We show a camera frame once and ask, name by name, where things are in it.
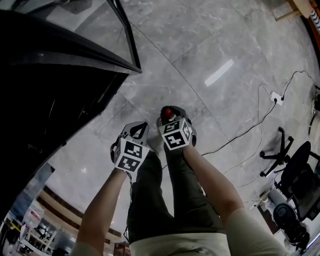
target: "black chair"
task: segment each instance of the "black chair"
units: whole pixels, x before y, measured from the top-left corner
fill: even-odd
[[[309,156],[320,162],[320,156],[311,152],[311,144],[307,141],[287,162],[280,182],[274,182],[287,202],[293,200],[299,221],[313,220],[320,213],[320,179],[307,163]]]
[[[289,144],[285,147],[285,131],[283,128],[278,128],[279,132],[281,132],[281,148],[278,154],[273,155],[265,155],[264,151],[260,152],[260,157],[263,159],[275,159],[274,164],[271,168],[265,173],[262,171],[260,173],[261,177],[267,177],[277,166],[282,166],[284,163],[287,163],[290,160],[290,157],[287,155],[292,143],[294,142],[294,138],[291,136],[288,138]]]

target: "fiducial marker cube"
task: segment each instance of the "fiducial marker cube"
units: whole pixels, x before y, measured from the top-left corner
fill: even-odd
[[[147,157],[149,148],[120,138],[114,151],[114,167],[126,172],[136,172]]]
[[[185,147],[190,143],[192,129],[184,118],[163,125],[159,127],[159,130],[170,150]]]

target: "thigh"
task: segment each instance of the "thigh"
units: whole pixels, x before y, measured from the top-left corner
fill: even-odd
[[[163,199],[161,182],[161,162],[154,152],[149,152],[132,184],[127,218],[130,243],[172,233],[174,218]]]
[[[172,182],[174,219],[177,224],[191,233],[224,233],[219,215],[203,194],[182,151],[170,151],[166,146],[164,148]]]

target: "power strip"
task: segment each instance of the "power strip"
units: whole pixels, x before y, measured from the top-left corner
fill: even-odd
[[[275,102],[275,99],[276,99],[276,103],[279,104],[280,106],[282,106],[282,103],[284,102],[282,100],[282,97],[278,94],[278,93],[275,93],[274,91],[271,92],[271,96],[270,96],[270,99]]]

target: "glass panel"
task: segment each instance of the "glass panel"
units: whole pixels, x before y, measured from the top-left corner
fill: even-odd
[[[0,9],[50,21],[133,63],[125,28],[106,0],[2,0]]]

